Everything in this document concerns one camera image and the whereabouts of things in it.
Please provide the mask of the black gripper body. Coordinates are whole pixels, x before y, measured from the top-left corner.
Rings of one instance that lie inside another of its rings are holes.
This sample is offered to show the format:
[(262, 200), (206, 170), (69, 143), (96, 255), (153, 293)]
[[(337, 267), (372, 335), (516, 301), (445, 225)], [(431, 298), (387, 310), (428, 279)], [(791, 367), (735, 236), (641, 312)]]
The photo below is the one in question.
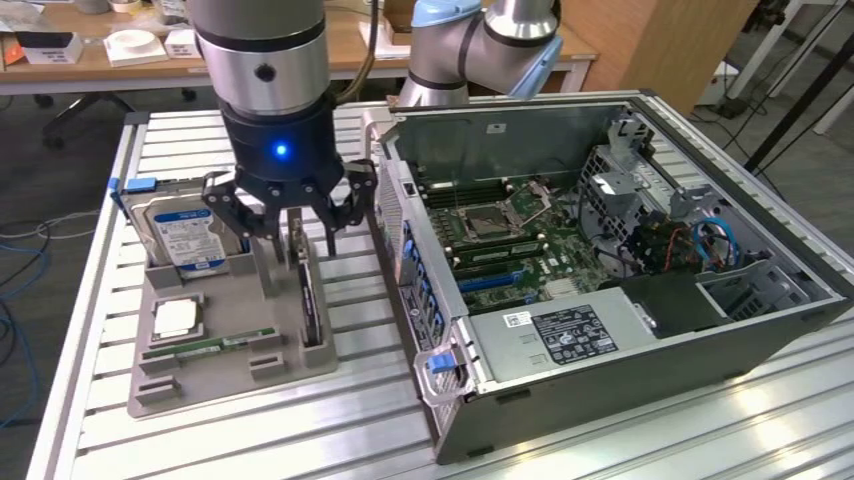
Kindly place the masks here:
[(329, 202), (343, 178), (331, 97), (284, 115), (260, 115), (218, 104), (236, 161), (237, 187), (273, 208)]

